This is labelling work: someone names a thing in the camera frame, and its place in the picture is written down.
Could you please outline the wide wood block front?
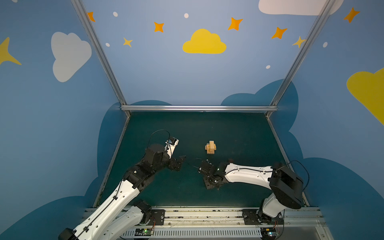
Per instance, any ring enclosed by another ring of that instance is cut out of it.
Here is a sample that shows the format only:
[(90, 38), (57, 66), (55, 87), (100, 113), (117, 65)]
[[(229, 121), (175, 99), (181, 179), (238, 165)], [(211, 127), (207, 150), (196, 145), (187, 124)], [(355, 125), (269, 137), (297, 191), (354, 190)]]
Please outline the wide wood block front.
[(209, 148), (210, 148), (210, 151), (212, 151), (212, 150), (216, 150), (216, 144), (215, 144), (215, 142), (214, 141), (210, 141), (209, 142)]

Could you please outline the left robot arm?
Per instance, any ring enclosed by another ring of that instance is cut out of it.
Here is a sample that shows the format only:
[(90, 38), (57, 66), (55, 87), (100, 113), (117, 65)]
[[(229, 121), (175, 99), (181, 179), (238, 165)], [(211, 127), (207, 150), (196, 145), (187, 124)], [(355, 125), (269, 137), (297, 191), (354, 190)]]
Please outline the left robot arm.
[(136, 198), (153, 180), (155, 174), (165, 168), (179, 171), (183, 157), (172, 154), (179, 141), (167, 140), (165, 145), (153, 144), (146, 148), (143, 158), (129, 168), (113, 193), (81, 224), (73, 230), (66, 228), (60, 240), (116, 240), (127, 229), (150, 221), (152, 207), (138, 201), (128, 211), (122, 210)]

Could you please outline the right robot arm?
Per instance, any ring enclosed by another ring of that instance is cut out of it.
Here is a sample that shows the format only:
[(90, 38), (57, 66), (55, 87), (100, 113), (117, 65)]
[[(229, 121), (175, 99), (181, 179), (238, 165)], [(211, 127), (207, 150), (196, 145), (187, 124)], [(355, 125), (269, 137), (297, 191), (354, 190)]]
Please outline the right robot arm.
[(273, 224), (283, 216), (285, 209), (299, 210), (303, 204), (303, 179), (282, 163), (250, 167), (226, 162), (215, 167), (209, 161), (203, 161), (198, 172), (208, 190), (219, 189), (228, 183), (252, 184), (271, 190), (271, 195), (262, 200), (260, 208), (250, 216), (251, 220), (262, 225)]

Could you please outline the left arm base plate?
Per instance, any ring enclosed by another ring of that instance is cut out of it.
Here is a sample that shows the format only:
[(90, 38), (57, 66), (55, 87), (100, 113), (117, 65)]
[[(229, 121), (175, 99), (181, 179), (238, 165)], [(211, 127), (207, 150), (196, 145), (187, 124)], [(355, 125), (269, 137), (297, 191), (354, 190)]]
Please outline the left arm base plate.
[(165, 210), (154, 209), (144, 214), (143, 224), (146, 226), (163, 226), (165, 221)]

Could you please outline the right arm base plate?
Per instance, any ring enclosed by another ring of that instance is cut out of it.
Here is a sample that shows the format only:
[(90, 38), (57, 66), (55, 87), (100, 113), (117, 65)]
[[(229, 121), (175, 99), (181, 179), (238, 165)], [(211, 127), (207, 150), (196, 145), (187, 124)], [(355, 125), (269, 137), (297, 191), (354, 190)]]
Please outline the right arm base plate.
[(273, 218), (264, 214), (259, 209), (243, 209), (242, 217), (245, 225), (282, 225), (284, 223), (282, 213)]

